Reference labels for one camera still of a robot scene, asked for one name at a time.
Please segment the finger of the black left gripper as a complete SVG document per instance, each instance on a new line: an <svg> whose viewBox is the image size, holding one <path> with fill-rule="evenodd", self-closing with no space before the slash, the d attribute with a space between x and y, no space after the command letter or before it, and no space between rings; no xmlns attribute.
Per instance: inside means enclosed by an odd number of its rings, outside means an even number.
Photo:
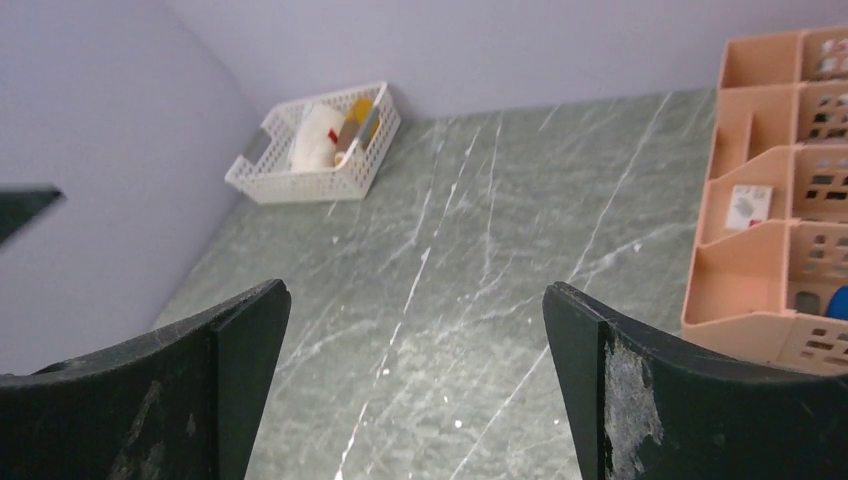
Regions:
<svg viewBox="0 0 848 480"><path fill-rule="evenodd" d="M63 192L52 185L2 187L1 245L64 198Z"/></svg>

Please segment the yellow brown bear towel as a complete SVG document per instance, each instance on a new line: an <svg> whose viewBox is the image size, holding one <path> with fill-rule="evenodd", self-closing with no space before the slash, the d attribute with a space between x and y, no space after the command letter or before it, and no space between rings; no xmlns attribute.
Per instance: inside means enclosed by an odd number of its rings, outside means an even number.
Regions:
<svg viewBox="0 0 848 480"><path fill-rule="evenodd" d="M380 126L379 109L370 98L357 99L347 112L346 118L336 133L331 133L336 151L334 165L340 166L352 144L365 151Z"/></svg>

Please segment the white plastic basket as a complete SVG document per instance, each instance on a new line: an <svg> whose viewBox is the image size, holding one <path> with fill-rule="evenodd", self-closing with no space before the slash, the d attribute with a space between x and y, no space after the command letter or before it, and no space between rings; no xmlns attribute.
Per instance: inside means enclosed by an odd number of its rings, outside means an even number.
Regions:
<svg viewBox="0 0 848 480"><path fill-rule="evenodd" d="M346 117L352 104L363 97L372 99L379 109L380 126L369 147L362 151L352 144L344 162L332 169L291 172L289 153L308 106L325 103ZM367 195L400 123L385 81L279 103L230 166L225 182L258 204L360 200Z"/></svg>

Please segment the blue object in organizer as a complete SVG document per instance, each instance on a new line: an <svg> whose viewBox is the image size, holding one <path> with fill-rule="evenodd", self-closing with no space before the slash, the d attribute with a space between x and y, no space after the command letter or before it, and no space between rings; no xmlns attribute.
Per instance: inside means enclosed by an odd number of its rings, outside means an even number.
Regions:
<svg viewBox="0 0 848 480"><path fill-rule="evenodd" d="M848 286L839 287L831 297L825 316L833 319L848 320Z"/></svg>

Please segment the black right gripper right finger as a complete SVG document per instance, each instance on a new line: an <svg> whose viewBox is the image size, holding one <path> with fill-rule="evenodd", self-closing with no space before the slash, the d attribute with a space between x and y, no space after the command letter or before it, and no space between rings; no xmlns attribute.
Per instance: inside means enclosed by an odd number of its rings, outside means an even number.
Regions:
<svg viewBox="0 0 848 480"><path fill-rule="evenodd" d="M585 479L843 479L847 378L758 365L565 282L546 334Z"/></svg>

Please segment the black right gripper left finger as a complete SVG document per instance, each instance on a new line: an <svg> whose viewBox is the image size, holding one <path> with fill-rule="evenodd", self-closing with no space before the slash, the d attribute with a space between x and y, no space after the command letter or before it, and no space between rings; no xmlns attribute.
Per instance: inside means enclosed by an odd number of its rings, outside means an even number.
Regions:
<svg viewBox="0 0 848 480"><path fill-rule="evenodd" d="M241 479L292 297L269 280L117 345L1 378L5 479Z"/></svg>

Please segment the orange plastic file organizer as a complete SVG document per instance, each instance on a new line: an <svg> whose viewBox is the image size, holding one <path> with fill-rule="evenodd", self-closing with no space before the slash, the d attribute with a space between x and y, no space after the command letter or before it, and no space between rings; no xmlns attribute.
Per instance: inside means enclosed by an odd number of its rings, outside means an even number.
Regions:
<svg viewBox="0 0 848 480"><path fill-rule="evenodd" d="M847 30L724 48L681 329L753 363L847 371Z"/></svg>

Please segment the white towel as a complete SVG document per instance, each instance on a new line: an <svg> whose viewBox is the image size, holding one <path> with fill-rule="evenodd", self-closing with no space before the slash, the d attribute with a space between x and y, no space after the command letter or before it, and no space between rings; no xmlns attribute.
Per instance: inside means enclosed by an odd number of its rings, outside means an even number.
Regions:
<svg viewBox="0 0 848 480"><path fill-rule="evenodd" d="M313 103L301 117L290 153L291 172L312 172L335 167L336 143L346 117L325 104Z"/></svg>

